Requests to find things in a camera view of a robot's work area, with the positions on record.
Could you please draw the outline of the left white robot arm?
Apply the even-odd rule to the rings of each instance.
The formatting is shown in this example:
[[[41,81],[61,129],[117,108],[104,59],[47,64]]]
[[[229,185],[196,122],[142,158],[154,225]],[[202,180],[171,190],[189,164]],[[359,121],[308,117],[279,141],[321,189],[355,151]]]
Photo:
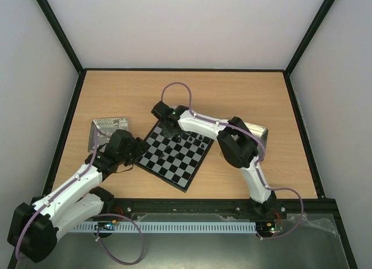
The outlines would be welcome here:
[[[77,224],[101,216],[113,195],[99,184],[116,173],[119,166],[133,165],[149,148],[144,140],[121,129],[100,146],[100,133],[97,128],[93,130],[93,152],[66,182],[36,202],[15,208],[7,241],[14,246],[18,261],[42,261]]]

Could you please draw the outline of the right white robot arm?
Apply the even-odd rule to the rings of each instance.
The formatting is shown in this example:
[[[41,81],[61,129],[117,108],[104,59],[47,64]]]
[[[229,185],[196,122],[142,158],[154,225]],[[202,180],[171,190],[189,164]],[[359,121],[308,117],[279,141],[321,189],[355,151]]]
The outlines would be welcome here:
[[[262,156],[259,148],[264,151],[265,147],[239,117],[216,119],[186,106],[173,109],[162,101],[153,107],[151,113],[171,135],[193,132],[217,141],[226,162],[241,171],[249,188],[252,211],[261,218],[273,212],[276,195],[260,167]]]

